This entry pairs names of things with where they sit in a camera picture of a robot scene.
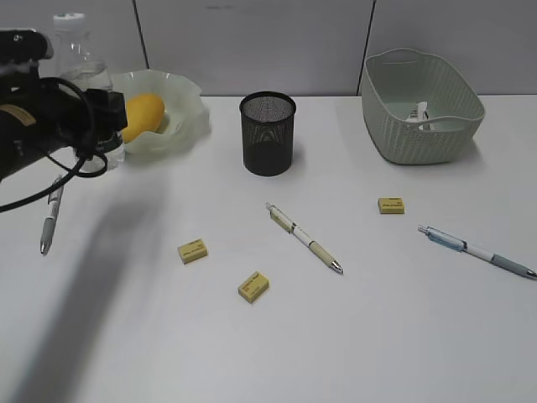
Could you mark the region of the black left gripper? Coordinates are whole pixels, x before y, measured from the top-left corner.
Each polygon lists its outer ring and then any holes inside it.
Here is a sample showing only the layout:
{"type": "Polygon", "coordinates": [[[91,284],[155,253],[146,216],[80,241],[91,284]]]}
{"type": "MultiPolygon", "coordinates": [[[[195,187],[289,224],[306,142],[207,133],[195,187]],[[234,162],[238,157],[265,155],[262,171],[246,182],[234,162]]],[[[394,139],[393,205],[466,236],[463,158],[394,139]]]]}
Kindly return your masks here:
{"type": "Polygon", "coordinates": [[[91,155],[91,106],[97,143],[121,145],[127,127],[124,95],[83,92],[57,77],[1,80],[1,178],[5,179],[67,146],[91,155]]]}

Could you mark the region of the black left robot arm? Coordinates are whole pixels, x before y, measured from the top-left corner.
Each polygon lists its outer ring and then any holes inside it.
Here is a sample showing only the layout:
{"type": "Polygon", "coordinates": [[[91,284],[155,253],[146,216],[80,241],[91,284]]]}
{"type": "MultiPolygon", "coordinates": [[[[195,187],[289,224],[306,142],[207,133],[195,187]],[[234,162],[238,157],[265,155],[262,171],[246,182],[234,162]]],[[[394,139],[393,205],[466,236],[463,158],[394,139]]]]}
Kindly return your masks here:
{"type": "Polygon", "coordinates": [[[49,38],[34,29],[1,32],[2,178],[60,148],[91,160],[123,143],[123,94],[108,84],[41,77],[40,61],[53,54],[49,38]]]}

